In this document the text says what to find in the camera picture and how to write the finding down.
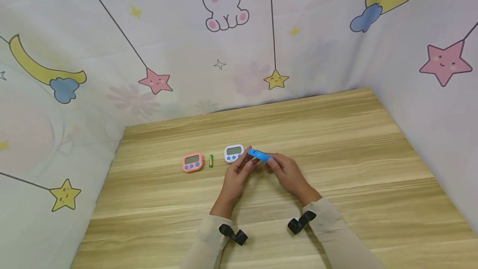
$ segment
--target black string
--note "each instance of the black string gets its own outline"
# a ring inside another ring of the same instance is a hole
[[[0,36],[0,39],[3,39],[7,44],[9,44],[10,42],[7,41],[6,39],[4,39],[2,36]]]
[[[38,188],[42,188],[42,189],[45,189],[45,190],[48,190],[48,191],[50,191],[50,189],[49,189],[49,188],[47,188],[47,187],[43,187],[43,186],[37,185],[37,184],[35,184],[35,183],[32,183],[32,182],[29,182],[29,181],[22,180],[22,179],[20,179],[20,178],[17,178],[17,177],[11,176],[11,175],[9,175],[9,174],[5,174],[4,172],[0,172],[0,175],[4,175],[5,177],[13,178],[13,179],[15,179],[15,180],[17,180],[17,181],[24,182],[24,183],[27,183],[27,184],[30,184],[30,185],[34,185],[34,186],[36,186],[36,187],[38,187]]]
[[[276,31],[274,30],[274,5],[271,0],[271,15],[272,15],[272,40],[274,44],[274,70],[277,70],[276,61]]]
[[[110,15],[111,19],[113,20],[113,22],[116,24],[116,26],[118,27],[118,29],[121,31],[121,33],[123,34],[123,36],[125,36],[125,39],[128,41],[128,43],[130,44],[131,48],[134,50],[134,52],[136,53],[136,55],[138,55],[138,58],[139,60],[143,63],[144,67],[147,68],[148,66],[145,64],[145,62],[143,61],[143,59],[141,58],[141,56],[139,56],[139,53],[138,51],[136,51],[135,47],[133,46],[133,44],[130,42],[130,40],[128,39],[128,37],[126,36],[125,32],[121,29],[120,25],[116,22],[116,20],[113,18],[113,15],[110,13],[110,11],[106,8],[106,5],[103,3],[103,1],[101,0],[98,0],[101,5],[103,5],[105,11],[108,13],[108,15]]]
[[[478,26],[478,22],[475,24],[475,26],[469,31],[469,33],[466,34],[466,36],[463,38],[463,40],[466,40],[466,38],[475,30],[475,28]]]

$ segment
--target hand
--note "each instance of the hand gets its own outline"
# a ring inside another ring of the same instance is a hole
[[[249,149],[251,146],[248,146],[244,154],[226,169],[221,193],[212,207],[210,215],[231,219],[234,204],[242,194],[249,175],[257,168],[257,162],[259,162],[258,159],[252,160],[252,156],[247,154]]]
[[[268,155],[273,158],[267,161],[267,172],[273,172],[282,187],[296,196],[303,206],[322,198],[317,190],[305,180],[294,159],[278,153],[268,153]]]

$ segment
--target sleeve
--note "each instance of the sleeve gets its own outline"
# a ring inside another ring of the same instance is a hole
[[[309,226],[318,238],[333,269],[383,269],[383,265],[342,219],[334,205],[322,198],[304,207],[317,217]]]
[[[179,269],[219,268],[222,251],[229,240],[219,232],[222,224],[232,226],[232,221],[213,215],[207,215],[202,220],[196,238]]]

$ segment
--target person's right hand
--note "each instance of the person's right hand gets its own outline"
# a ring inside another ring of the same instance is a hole
[[[305,180],[294,159],[278,153],[268,153],[268,155],[272,158],[267,161],[267,172],[273,172],[282,187],[296,196],[303,206],[322,198]]]

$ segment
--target blue timer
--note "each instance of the blue timer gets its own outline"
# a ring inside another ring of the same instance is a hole
[[[251,155],[252,157],[257,158],[260,161],[264,161],[264,162],[267,162],[267,160],[272,158],[271,156],[267,155],[266,153],[262,153],[261,151],[258,151],[256,149],[250,149],[247,153],[249,155]]]

